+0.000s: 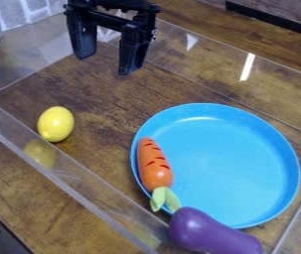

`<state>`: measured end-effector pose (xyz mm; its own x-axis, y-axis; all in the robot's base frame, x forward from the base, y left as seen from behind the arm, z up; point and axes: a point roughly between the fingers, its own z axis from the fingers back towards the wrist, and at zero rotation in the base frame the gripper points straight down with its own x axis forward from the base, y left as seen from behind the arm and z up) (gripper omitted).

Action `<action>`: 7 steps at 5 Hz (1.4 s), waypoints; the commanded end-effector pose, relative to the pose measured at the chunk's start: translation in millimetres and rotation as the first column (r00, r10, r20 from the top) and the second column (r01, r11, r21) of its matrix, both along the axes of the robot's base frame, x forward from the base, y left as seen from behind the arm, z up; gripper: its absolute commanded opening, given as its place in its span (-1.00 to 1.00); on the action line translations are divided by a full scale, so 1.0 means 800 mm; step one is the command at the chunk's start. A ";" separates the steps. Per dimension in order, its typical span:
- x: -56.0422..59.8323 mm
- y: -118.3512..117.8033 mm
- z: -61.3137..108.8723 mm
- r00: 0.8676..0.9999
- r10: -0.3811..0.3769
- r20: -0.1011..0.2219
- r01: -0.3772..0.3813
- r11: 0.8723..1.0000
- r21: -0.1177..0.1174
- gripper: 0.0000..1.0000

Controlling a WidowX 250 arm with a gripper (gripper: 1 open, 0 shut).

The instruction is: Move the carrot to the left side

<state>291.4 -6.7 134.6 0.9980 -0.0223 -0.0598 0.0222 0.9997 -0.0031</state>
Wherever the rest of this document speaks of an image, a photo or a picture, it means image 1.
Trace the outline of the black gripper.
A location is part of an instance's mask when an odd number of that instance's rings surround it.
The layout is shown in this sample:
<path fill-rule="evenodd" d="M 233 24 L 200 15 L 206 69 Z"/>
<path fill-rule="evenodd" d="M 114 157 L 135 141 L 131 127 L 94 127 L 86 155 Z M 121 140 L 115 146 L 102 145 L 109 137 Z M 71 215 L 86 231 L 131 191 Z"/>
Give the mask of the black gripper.
<path fill-rule="evenodd" d="M 75 57 L 84 60 L 97 52 L 97 27 L 122 32 L 133 26 L 153 34 L 159 6 L 150 0 L 68 0 L 64 5 Z M 119 40 L 121 75 L 142 68 L 150 41 L 138 30 L 126 29 Z"/>

